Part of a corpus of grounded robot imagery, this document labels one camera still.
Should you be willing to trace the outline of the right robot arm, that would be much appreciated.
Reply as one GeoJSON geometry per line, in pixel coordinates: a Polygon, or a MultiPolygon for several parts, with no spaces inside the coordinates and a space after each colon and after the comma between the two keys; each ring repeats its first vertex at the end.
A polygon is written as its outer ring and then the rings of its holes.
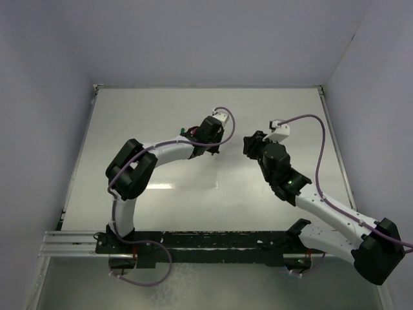
{"type": "Polygon", "coordinates": [[[301,253],[306,248],[332,254],[350,264],[367,281],[383,285],[406,251],[397,225],[378,221],[322,196],[311,179],[293,169],[284,145],[260,130],[243,138],[243,154],[257,161],[273,193],[282,201],[313,214],[329,226],[323,231],[310,222],[287,236],[288,248],[301,253]]]}

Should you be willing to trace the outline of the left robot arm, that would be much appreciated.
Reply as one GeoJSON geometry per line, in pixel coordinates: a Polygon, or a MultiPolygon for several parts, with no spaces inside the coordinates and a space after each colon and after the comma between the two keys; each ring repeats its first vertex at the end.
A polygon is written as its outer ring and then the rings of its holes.
{"type": "Polygon", "coordinates": [[[136,200],[147,188],[155,168],[205,152],[217,154],[228,119],[228,114],[219,111],[170,141],[150,145],[130,139],[123,145],[105,172],[113,197],[108,224],[114,233],[110,239],[113,249],[126,253],[132,248],[136,200]]]}

